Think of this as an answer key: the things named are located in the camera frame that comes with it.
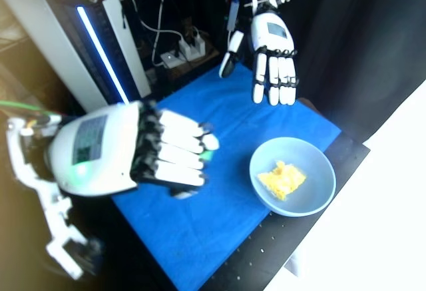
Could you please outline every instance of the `robotic hand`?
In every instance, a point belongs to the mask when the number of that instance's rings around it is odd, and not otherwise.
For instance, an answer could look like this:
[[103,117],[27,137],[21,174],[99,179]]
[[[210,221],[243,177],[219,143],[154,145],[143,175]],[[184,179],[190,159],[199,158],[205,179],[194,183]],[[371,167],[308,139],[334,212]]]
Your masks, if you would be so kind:
[[[278,15],[278,5],[289,0],[252,0],[245,7],[252,7],[253,19],[250,26],[251,43],[254,52],[253,101],[261,103],[264,93],[275,106],[292,105],[296,100],[299,83],[294,69],[294,42],[292,36]],[[228,45],[220,66],[219,75],[227,77],[234,70],[238,53],[245,35],[236,31]]]
[[39,195],[52,236],[47,252],[75,280],[92,270],[87,257],[99,258],[99,244],[67,224],[72,202],[59,189],[99,196],[151,182],[186,198],[206,183],[202,169],[219,147],[208,124],[139,101],[68,123],[52,113],[13,117],[6,136],[15,176]]

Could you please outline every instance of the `blue tablecloth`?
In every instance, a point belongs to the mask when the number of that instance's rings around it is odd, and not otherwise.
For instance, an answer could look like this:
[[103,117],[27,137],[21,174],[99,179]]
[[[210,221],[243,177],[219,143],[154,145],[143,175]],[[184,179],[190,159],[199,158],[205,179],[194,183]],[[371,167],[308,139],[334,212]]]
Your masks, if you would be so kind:
[[209,183],[196,196],[176,200],[161,186],[141,184],[113,197],[179,290],[199,289],[268,214],[248,172],[259,145],[287,136],[325,150],[340,133],[301,103],[255,105],[251,92],[252,73],[238,65],[227,79],[212,69],[160,103],[214,125],[221,147],[205,171]]

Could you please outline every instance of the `white power strip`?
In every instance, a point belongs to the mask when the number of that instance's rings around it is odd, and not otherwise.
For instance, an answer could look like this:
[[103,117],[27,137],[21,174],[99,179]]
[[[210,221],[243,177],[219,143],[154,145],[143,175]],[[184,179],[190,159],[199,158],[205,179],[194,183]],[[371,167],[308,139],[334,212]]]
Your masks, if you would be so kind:
[[166,68],[171,69],[180,66],[187,61],[193,61],[206,55],[206,43],[200,35],[194,38],[194,46],[184,40],[179,40],[179,55],[176,57],[174,51],[163,53],[160,57]]

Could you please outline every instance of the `bowl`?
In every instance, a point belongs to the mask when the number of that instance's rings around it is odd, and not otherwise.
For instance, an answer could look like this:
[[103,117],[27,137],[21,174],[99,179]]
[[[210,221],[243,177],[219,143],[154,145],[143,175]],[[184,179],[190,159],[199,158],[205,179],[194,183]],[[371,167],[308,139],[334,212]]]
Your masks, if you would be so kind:
[[[258,179],[271,172],[278,160],[298,168],[306,180],[284,201],[277,199]],[[250,178],[259,199],[283,216],[308,216],[324,209],[335,194],[334,169],[321,150],[297,138],[274,138],[260,145],[250,160]]]

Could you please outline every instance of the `blue light strip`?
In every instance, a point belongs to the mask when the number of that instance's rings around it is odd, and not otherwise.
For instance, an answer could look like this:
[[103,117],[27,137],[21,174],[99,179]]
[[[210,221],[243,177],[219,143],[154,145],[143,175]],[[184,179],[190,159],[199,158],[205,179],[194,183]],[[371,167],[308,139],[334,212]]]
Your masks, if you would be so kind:
[[107,69],[112,82],[114,83],[115,87],[117,88],[118,93],[121,96],[122,101],[127,105],[129,104],[129,101],[127,99],[126,93],[124,92],[123,88],[121,87],[120,81],[118,81],[117,76],[115,75],[114,70],[112,69],[112,66],[108,60],[108,57],[105,54],[104,49],[102,48],[101,43],[99,42],[98,36],[96,36],[95,30],[92,27],[91,22],[89,21],[89,18],[87,17],[86,11],[83,7],[77,7],[77,11],[80,15],[81,20],[85,24],[86,30],[89,33],[89,36],[91,36],[91,39],[93,43],[95,44],[96,50],[98,51],[99,55],[101,56],[102,62],[105,65],[105,68]]

